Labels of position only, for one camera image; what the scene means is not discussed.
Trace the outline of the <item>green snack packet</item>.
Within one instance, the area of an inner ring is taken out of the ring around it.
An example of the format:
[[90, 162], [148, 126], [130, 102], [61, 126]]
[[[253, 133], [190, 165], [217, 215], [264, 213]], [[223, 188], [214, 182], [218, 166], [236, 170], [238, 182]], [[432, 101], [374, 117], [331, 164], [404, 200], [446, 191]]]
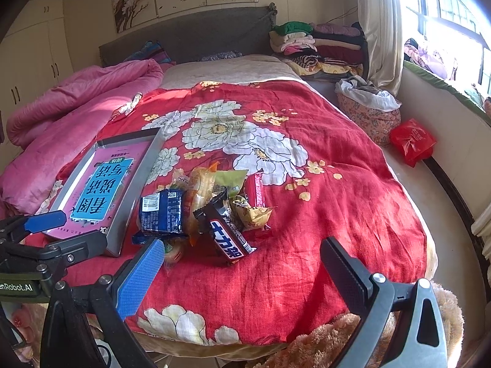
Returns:
[[235, 198], [243, 187], [247, 173], [247, 170], [217, 170], [213, 193], [219, 194], [227, 190], [228, 197]]

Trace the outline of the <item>orange clear snack packet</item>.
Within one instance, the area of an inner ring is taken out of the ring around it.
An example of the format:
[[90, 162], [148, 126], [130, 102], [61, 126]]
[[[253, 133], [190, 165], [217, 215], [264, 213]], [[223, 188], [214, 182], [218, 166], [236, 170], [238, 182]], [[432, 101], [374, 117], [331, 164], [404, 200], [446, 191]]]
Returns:
[[186, 175], [183, 169], [175, 169], [172, 172], [171, 184], [166, 187], [168, 190], [184, 192], [182, 199], [183, 232], [192, 247], [201, 237], [199, 222], [194, 212], [211, 200], [218, 165], [219, 163], [215, 162], [208, 167], [195, 167], [189, 175]]

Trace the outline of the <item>pink fleece blanket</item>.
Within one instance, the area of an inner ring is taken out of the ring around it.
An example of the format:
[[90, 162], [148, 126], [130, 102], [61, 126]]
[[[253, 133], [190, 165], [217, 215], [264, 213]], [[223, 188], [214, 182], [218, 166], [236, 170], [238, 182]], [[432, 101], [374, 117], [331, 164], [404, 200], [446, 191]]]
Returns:
[[9, 141], [22, 153], [1, 175], [1, 216], [33, 214], [62, 168], [93, 142], [115, 110], [158, 88], [164, 72], [153, 59], [86, 67], [16, 110]]

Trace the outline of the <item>cream curtain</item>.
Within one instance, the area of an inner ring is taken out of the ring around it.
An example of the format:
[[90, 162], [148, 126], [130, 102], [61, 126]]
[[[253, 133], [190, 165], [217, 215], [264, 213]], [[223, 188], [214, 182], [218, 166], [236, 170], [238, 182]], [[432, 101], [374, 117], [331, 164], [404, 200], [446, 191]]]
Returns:
[[368, 46], [368, 79], [396, 96], [404, 60], [400, 0], [358, 0], [358, 19]]

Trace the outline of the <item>black chocolate bar wrapper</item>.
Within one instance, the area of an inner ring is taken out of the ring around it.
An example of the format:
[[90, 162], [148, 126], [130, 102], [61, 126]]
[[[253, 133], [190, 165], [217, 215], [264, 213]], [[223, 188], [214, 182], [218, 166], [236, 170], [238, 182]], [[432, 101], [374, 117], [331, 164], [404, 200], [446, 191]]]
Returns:
[[213, 196], [193, 212], [201, 233], [208, 233], [228, 263], [235, 263], [256, 251], [241, 233], [230, 207], [227, 189]]

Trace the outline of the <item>yellow gold snack packet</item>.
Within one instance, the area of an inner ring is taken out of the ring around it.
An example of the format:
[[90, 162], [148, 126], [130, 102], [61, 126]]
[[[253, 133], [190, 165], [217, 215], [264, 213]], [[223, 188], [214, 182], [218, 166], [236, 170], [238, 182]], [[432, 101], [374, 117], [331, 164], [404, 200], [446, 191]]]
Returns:
[[246, 231], [263, 229], [273, 212], [273, 208], [251, 206], [241, 195], [231, 200], [231, 207]]

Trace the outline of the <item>brown fuzzy rug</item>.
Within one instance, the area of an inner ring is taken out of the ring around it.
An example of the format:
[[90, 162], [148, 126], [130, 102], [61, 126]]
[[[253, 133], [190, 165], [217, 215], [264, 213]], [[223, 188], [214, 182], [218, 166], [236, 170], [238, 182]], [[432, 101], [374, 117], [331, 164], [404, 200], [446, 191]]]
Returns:
[[[448, 366], [456, 367], [462, 352], [464, 318], [457, 297], [433, 283], [445, 333]], [[322, 325], [309, 335], [299, 335], [288, 347], [269, 357], [249, 361], [247, 367], [329, 367], [345, 347], [360, 323], [352, 313], [339, 315], [333, 322]]]

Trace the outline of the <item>blue cookie packet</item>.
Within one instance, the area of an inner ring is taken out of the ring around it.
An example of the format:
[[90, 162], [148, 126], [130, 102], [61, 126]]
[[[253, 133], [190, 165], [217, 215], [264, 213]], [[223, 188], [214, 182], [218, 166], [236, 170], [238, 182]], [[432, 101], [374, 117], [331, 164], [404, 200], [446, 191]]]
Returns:
[[178, 189], [141, 197], [137, 220], [139, 231], [131, 237], [132, 243], [141, 245], [149, 238], [162, 241], [185, 238], [183, 197], [184, 192]]

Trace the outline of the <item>beige bed sheet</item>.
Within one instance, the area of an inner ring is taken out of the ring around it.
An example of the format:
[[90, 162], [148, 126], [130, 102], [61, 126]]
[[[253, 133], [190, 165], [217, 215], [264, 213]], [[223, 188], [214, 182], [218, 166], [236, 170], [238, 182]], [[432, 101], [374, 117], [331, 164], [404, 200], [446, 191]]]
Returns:
[[164, 73], [160, 88], [190, 89], [201, 82], [244, 85], [276, 80], [304, 83], [290, 66], [278, 58], [254, 54], [218, 61], [175, 65]]

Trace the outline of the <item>floral laundry bag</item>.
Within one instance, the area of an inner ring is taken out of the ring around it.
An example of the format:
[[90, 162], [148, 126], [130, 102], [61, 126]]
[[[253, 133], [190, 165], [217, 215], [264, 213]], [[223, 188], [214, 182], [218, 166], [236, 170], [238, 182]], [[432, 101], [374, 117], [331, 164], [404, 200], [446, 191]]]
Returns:
[[389, 133], [401, 124], [401, 103], [387, 90], [360, 76], [341, 79], [334, 91], [342, 110], [375, 144], [389, 144]]

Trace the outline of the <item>stack of folded clothes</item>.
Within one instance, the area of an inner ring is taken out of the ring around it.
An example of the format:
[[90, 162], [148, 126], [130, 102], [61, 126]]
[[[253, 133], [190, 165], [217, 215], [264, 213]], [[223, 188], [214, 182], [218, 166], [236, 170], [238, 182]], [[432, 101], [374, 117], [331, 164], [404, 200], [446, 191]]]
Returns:
[[270, 48], [298, 76], [337, 82], [351, 76], [366, 79], [368, 43], [358, 22], [286, 22], [269, 31]]

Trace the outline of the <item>red floral bedspread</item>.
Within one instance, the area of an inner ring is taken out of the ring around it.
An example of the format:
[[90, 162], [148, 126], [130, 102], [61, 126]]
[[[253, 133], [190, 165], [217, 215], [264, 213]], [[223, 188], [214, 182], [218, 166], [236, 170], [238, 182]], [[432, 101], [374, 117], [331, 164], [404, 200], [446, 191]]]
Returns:
[[143, 189], [172, 172], [208, 167], [262, 173], [266, 226], [245, 232], [256, 251], [228, 263], [202, 234], [156, 276], [127, 324], [140, 337], [201, 347], [268, 347], [345, 312], [321, 266], [333, 236], [369, 269], [396, 282], [431, 278], [435, 245], [383, 151], [330, 102], [299, 82], [237, 86], [201, 82], [154, 90], [128, 116], [115, 114], [98, 140], [159, 128], [166, 136]]

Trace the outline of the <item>grey bed headboard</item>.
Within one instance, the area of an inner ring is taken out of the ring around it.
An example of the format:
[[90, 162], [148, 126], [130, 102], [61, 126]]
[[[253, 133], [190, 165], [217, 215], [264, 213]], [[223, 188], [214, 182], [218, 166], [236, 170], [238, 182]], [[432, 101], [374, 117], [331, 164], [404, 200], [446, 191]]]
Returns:
[[174, 17], [99, 46], [103, 66], [123, 62], [146, 42], [157, 42], [181, 64], [221, 52], [272, 54], [269, 32], [276, 25], [272, 2], [262, 7], [223, 8]]

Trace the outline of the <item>red plastic bag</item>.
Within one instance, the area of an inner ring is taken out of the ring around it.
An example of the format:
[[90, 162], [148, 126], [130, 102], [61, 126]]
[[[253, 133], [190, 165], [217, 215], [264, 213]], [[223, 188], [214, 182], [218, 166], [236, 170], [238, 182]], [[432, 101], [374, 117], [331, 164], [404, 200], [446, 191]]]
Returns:
[[410, 167], [430, 158], [437, 144], [434, 136], [415, 119], [405, 121], [391, 130], [389, 141]]

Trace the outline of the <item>pink and blue book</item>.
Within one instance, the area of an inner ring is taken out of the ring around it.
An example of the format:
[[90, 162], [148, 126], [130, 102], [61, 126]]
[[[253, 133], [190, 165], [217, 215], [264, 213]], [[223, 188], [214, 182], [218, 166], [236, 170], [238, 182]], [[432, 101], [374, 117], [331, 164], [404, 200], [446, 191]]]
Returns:
[[67, 239], [94, 229], [106, 233], [149, 145], [148, 140], [137, 140], [96, 149], [76, 172], [75, 180], [64, 186], [68, 192], [58, 209], [65, 213], [67, 222], [47, 235]]

